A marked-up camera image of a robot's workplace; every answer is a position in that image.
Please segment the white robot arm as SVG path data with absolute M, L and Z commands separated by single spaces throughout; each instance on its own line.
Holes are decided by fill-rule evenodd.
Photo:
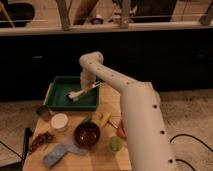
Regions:
M 150 82 L 137 81 L 103 65 L 103 55 L 82 55 L 81 85 L 98 77 L 120 93 L 120 110 L 132 171 L 178 171 L 160 109 Z

